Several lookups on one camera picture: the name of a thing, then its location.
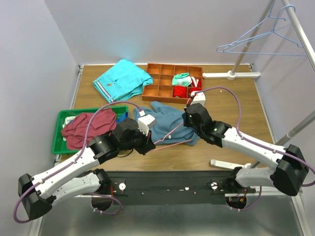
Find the royal blue garment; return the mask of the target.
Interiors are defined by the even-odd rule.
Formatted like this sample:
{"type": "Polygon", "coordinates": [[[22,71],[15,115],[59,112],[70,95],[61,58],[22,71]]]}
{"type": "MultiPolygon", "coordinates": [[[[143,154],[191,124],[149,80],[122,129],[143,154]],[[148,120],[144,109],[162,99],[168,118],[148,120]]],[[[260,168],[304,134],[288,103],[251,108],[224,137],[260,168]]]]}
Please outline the royal blue garment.
{"type": "Polygon", "coordinates": [[[128,118],[128,112],[124,112],[123,114],[121,114],[120,117],[117,118],[116,123],[120,123],[126,118],[128,118]]]}

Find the blue tank top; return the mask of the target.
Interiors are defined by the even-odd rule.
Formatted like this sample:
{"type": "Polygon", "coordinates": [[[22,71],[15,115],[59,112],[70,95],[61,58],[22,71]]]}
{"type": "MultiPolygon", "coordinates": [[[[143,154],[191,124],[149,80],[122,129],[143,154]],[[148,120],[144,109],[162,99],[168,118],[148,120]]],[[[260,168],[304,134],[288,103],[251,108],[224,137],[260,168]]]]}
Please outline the blue tank top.
{"type": "Polygon", "coordinates": [[[168,145],[174,143],[187,144],[193,146],[199,137],[191,127],[185,127],[182,114],[174,107],[163,105],[160,102],[151,102],[151,108],[142,108],[147,115],[152,115],[156,119],[150,130],[152,141],[156,145],[168,145]]]}

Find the turquoise folded shorts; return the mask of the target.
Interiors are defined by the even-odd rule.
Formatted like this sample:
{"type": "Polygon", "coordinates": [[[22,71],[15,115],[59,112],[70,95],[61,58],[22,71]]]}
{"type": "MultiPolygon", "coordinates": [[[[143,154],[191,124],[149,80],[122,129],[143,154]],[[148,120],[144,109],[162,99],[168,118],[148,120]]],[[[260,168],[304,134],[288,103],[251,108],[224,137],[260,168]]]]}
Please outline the turquoise folded shorts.
{"type": "Polygon", "coordinates": [[[122,59],[93,81],[94,88],[107,102],[125,101],[140,95],[153,78],[131,61],[122,59]]]}

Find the red white striped sock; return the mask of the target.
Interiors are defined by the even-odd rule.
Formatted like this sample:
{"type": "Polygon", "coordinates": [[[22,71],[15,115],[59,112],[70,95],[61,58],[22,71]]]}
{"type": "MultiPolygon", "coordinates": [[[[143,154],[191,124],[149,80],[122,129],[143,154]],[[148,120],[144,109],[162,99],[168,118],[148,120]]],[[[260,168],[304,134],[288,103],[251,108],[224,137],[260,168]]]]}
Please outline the red white striped sock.
{"type": "Polygon", "coordinates": [[[193,88],[200,88],[201,87],[201,80],[197,77],[191,76],[191,84],[190,86],[193,88]]]}

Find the green plastic bin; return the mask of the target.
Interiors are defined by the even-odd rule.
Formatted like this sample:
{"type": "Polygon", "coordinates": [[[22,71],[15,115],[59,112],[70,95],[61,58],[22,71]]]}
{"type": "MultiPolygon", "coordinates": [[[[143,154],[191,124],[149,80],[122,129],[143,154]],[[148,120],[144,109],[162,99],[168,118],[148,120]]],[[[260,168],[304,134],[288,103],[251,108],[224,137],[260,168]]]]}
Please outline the green plastic bin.
{"type": "MultiPolygon", "coordinates": [[[[85,108],[85,109],[74,109],[74,110],[61,110],[57,116],[56,129],[52,144],[53,154],[73,154],[78,150],[70,150],[67,148],[66,142],[63,141],[61,130],[64,123],[64,119],[68,116],[78,116],[81,113],[94,113],[98,108],[85,108]]],[[[120,117],[124,112],[128,112],[128,107],[125,105],[112,106],[113,112],[116,113],[116,119],[120,117]]]]}

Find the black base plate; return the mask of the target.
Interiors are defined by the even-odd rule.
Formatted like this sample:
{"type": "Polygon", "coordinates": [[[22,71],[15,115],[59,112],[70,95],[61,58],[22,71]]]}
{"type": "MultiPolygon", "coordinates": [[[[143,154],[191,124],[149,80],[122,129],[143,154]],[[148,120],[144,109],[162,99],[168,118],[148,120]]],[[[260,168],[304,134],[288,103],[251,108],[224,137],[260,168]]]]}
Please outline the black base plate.
{"type": "Polygon", "coordinates": [[[226,197],[255,193],[251,188],[229,187],[229,171],[112,171],[113,193],[127,205],[224,205],[226,197]]]}

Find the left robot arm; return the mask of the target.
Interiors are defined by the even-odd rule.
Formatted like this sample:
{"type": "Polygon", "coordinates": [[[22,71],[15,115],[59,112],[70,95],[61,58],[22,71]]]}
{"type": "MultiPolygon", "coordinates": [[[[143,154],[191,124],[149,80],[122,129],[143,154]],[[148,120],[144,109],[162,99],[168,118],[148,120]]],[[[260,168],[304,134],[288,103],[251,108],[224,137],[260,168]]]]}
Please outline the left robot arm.
{"type": "Polygon", "coordinates": [[[23,205],[28,216],[26,222],[47,214],[56,203],[81,194],[99,195],[106,193],[111,180],[103,169],[93,168],[118,157],[120,152],[135,150],[141,155],[155,149],[150,128],[156,119],[152,115],[138,120],[126,118],[112,131],[94,137],[68,160],[31,176],[24,174],[18,179],[19,200],[14,208],[23,205]]]}

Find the orange compartment tray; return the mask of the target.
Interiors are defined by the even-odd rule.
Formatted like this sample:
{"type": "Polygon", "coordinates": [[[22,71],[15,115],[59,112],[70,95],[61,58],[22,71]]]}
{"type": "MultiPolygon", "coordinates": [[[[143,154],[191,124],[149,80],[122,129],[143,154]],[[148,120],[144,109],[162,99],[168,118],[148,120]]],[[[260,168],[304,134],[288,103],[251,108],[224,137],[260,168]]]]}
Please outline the orange compartment tray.
{"type": "Polygon", "coordinates": [[[199,78],[201,83],[203,83],[203,69],[200,66],[149,63],[147,65],[147,73],[152,76],[153,84],[144,87],[142,100],[165,103],[186,103],[190,98],[188,94],[186,98],[174,98],[172,85],[172,79],[176,74],[186,72],[188,72],[190,76],[199,78]]]}

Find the maroon shirt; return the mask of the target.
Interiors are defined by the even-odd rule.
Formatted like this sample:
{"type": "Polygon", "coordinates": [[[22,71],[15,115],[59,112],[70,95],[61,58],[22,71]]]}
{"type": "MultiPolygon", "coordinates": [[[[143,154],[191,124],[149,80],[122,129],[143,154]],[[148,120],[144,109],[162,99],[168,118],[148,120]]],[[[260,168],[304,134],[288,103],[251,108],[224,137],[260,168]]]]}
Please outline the maroon shirt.
{"type": "MultiPolygon", "coordinates": [[[[77,150],[83,147],[86,129],[94,113],[81,113],[72,123],[73,130],[66,138],[67,148],[77,150]]],[[[87,143],[116,127],[116,113],[111,108],[102,110],[94,117],[89,126],[87,143]]]]}

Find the metal clothes rack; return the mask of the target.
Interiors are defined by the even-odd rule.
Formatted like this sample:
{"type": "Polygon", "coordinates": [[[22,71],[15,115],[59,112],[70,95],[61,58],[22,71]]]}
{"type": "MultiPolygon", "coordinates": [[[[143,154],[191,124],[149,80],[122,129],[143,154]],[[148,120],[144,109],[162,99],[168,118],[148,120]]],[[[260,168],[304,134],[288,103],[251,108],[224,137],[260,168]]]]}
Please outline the metal clothes rack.
{"type": "MultiPolygon", "coordinates": [[[[267,13],[267,8],[271,5],[271,3],[273,2],[273,0],[269,1],[269,3],[266,6],[266,9],[263,11],[260,19],[265,15],[265,13],[267,13]]],[[[282,1],[282,5],[285,6],[287,4],[291,4],[288,0],[283,0],[282,1]]],[[[313,49],[313,47],[311,46],[297,16],[295,11],[293,11],[292,9],[286,10],[286,12],[288,14],[288,16],[290,17],[290,20],[293,22],[293,28],[297,34],[298,40],[301,41],[302,46],[303,46],[303,50],[304,50],[304,57],[306,57],[309,62],[311,63],[311,66],[314,67],[315,66],[315,51],[313,49]]],[[[221,73],[203,73],[203,78],[204,79],[229,79],[229,80],[234,80],[236,78],[259,78],[261,76],[260,72],[237,72],[236,70],[238,69],[238,67],[241,64],[241,61],[243,60],[245,55],[240,55],[238,54],[238,58],[233,66],[233,68],[227,72],[221,72],[221,73]]]]}

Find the red cloth in tray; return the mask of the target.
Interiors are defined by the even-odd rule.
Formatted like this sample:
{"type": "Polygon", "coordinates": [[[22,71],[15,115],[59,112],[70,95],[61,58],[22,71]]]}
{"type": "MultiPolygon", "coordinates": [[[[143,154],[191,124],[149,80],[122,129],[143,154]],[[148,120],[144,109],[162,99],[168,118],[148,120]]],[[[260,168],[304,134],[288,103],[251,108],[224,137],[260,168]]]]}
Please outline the red cloth in tray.
{"type": "Polygon", "coordinates": [[[195,93],[196,93],[197,91],[201,91],[201,90],[202,90],[202,88],[191,87],[191,88],[188,89],[188,96],[189,96],[189,97],[194,97],[194,96],[195,96],[195,93]]]}
{"type": "Polygon", "coordinates": [[[187,97],[187,87],[174,86],[173,87],[173,97],[174,98],[186,98],[187,97]]]}

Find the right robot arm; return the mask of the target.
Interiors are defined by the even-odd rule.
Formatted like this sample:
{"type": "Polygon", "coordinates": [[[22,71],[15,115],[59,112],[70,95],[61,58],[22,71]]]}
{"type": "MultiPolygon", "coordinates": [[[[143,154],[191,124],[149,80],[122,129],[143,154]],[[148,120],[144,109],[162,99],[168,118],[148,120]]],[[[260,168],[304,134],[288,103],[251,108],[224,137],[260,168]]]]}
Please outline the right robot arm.
{"type": "Polygon", "coordinates": [[[299,147],[278,146],[242,134],[230,124],[212,120],[199,103],[185,107],[184,111],[184,126],[191,127],[205,142],[241,152],[265,165],[264,168],[235,167],[224,181],[229,191],[268,186],[289,196],[298,194],[310,170],[299,147]]]}

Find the mint green sock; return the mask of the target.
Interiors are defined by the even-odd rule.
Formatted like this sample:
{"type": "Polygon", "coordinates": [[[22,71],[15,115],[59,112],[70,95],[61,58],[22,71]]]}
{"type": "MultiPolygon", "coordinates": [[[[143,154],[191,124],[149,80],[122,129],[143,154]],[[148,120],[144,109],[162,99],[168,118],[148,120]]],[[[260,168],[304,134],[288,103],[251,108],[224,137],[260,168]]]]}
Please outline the mint green sock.
{"type": "Polygon", "coordinates": [[[172,79],[173,86],[188,87],[192,83],[192,78],[188,72],[176,74],[172,79]]]}

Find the white cloth in bin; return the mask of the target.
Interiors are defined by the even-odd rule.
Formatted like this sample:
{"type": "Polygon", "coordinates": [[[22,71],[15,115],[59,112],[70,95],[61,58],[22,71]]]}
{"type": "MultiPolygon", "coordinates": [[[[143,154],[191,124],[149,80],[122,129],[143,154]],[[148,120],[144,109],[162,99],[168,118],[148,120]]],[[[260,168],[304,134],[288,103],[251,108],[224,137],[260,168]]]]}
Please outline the white cloth in bin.
{"type": "Polygon", "coordinates": [[[66,142],[66,138],[69,134],[71,134],[73,127],[72,123],[75,120],[76,116],[68,116],[64,119],[64,123],[62,125],[61,135],[63,138],[63,141],[66,142]]]}

